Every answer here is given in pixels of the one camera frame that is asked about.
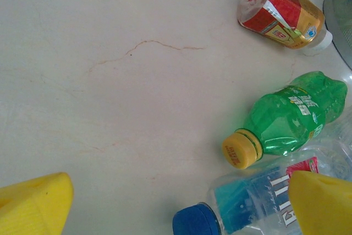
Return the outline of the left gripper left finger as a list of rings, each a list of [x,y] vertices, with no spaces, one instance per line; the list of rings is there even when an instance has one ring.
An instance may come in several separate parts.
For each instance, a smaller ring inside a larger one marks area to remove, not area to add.
[[[1,234],[61,234],[74,197],[57,172],[1,188]]]

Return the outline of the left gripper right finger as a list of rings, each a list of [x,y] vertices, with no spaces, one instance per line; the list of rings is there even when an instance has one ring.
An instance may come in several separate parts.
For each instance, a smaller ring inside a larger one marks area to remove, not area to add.
[[[351,234],[351,182],[295,171],[288,194],[303,234]]]

